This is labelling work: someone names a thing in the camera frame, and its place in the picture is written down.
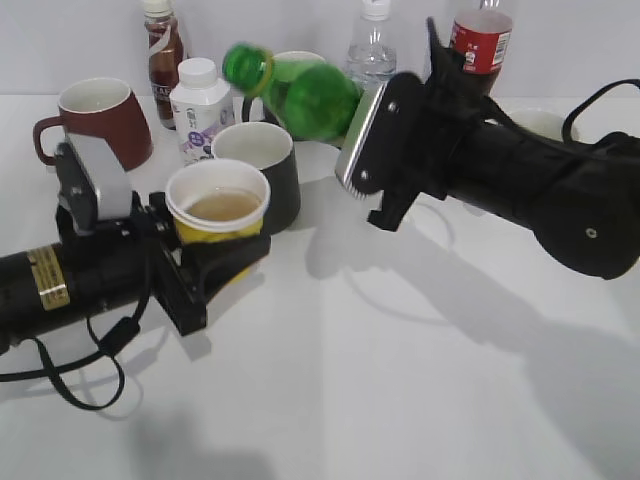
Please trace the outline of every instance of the white plastic bottle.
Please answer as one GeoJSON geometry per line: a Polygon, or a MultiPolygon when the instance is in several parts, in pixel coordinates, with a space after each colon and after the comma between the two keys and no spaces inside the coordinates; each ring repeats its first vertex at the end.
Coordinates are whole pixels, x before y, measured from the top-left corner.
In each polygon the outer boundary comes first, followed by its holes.
{"type": "Polygon", "coordinates": [[[391,0],[362,0],[347,54],[346,74],[362,87],[375,87],[396,73],[391,0]]]}
{"type": "Polygon", "coordinates": [[[178,65],[180,83],[169,98],[185,165],[213,158],[211,142],[235,123],[231,87],[218,78],[216,64],[190,58],[178,65]]]}

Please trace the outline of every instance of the white bottle cap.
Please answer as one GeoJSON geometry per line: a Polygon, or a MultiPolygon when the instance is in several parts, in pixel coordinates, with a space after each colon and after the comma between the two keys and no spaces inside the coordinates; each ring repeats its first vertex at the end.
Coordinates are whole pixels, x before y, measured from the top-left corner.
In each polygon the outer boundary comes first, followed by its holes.
{"type": "Polygon", "coordinates": [[[142,8],[150,17],[166,17],[173,13],[171,0],[142,0],[142,8]]]}
{"type": "Polygon", "coordinates": [[[389,18],[391,0],[362,0],[362,18],[380,21],[389,18]]]}
{"type": "Polygon", "coordinates": [[[218,70],[208,58],[188,58],[178,65],[180,83],[186,88],[208,88],[216,84],[218,70]]]}

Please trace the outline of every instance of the clear plastic bottle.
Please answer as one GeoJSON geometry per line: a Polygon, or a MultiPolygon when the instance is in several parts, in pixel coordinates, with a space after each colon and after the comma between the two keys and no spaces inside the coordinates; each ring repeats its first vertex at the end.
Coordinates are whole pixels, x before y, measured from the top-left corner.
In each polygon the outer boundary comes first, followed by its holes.
{"type": "Polygon", "coordinates": [[[363,88],[386,82],[396,73],[391,0],[362,0],[347,54],[345,73],[363,88]]]}

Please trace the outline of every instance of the mug rim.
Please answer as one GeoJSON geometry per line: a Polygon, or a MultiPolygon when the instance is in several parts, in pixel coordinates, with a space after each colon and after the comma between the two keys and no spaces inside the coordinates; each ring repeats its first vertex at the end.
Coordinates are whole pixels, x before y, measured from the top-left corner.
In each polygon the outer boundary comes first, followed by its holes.
{"type": "Polygon", "coordinates": [[[321,60],[323,62],[326,62],[327,60],[320,54],[315,53],[315,52],[311,52],[309,50],[287,50],[285,52],[280,52],[280,53],[276,53],[273,58],[277,59],[277,58],[282,58],[285,56],[294,56],[294,55],[300,55],[300,56],[305,56],[307,58],[305,58],[304,60],[321,60]]]}
{"type": "Polygon", "coordinates": [[[218,134],[214,137],[213,142],[211,144],[211,153],[214,156],[214,159],[222,159],[222,158],[235,158],[236,160],[240,161],[240,162],[244,162],[248,165],[251,165],[254,168],[257,168],[260,171],[265,171],[269,168],[272,168],[276,165],[281,164],[283,161],[285,161],[287,158],[289,158],[289,156],[291,156],[293,152],[293,138],[291,137],[291,134],[289,132],[287,132],[284,128],[282,128],[279,125],[274,125],[272,123],[268,123],[268,122],[242,122],[242,123],[236,123],[235,125],[231,125],[227,128],[225,128],[224,130],[221,130],[220,132],[218,132],[218,134]],[[216,144],[219,144],[222,140],[224,140],[224,137],[228,137],[230,135],[234,134],[234,130],[241,130],[241,129],[249,129],[249,128],[262,128],[262,129],[267,129],[267,130],[272,130],[274,133],[277,132],[278,134],[280,134],[280,136],[285,137],[287,140],[287,146],[288,149],[286,151],[286,153],[284,153],[283,155],[280,156],[280,158],[278,158],[277,160],[273,160],[268,162],[265,166],[256,166],[254,165],[253,162],[249,161],[249,160],[244,160],[241,158],[235,158],[234,154],[230,154],[229,152],[225,152],[222,155],[218,155],[216,154],[216,144]]]}
{"type": "Polygon", "coordinates": [[[62,92],[60,92],[60,95],[58,96],[58,108],[60,108],[61,110],[64,110],[65,112],[69,112],[69,113],[75,113],[78,115],[87,115],[87,114],[93,114],[93,113],[100,113],[100,112],[106,112],[107,110],[111,110],[113,108],[116,108],[120,105],[122,105],[124,102],[126,102],[129,97],[131,96],[131,94],[133,93],[133,90],[131,89],[131,86],[125,82],[124,80],[121,80],[119,78],[115,78],[115,77],[93,77],[93,78],[85,78],[84,80],[79,80],[75,83],[72,83],[71,85],[69,85],[68,87],[66,87],[64,90],[62,90],[62,92]],[[118,101],[117,103],[113,104],[113,105],[109,105],[108,107],[105,108],[99,108],[96,110],[90,110],[90,111],[85,111],[85,112],[80,112],[78,110],[73,110],[70,108],[67,108],[65,106],[62,105],[62,97],[65,94],[68,94],[70,90],[72,90],[73,88],[77,88],[78,86],[84,84],[84,83],[90,83],[90,82],[95,82],[97,80],[109,80],[112,82],[117,82],[120,85],[123,85],[127,88],[127,94],[124,96],[123,99],[121,99],[120,101],[118,101]]]}

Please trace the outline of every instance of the green bottle cap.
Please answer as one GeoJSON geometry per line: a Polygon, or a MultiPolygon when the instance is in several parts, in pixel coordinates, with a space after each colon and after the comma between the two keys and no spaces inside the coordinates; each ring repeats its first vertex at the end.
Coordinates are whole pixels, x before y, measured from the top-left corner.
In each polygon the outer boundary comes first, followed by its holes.
{"type": "Polygon", "coordinates": [[[271,52],[247,43],[231,47],[222,64],[225,79],[248,97],[260,95],[272,70],[271,52]]]}

